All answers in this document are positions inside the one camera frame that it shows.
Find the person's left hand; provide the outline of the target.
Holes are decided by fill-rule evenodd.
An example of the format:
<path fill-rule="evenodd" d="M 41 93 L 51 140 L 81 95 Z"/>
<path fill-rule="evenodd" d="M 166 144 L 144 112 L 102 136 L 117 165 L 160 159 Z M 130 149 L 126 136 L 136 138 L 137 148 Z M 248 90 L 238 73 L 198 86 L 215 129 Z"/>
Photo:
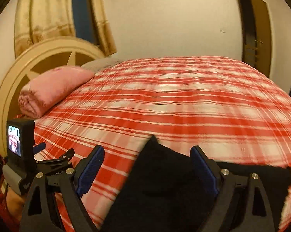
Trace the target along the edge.
<path fill-rule="evenodd" d="M 20 221 L 27 195 L 18 195 L 10 187 L 6 193 L 6 207 L 16 220 Z"/>

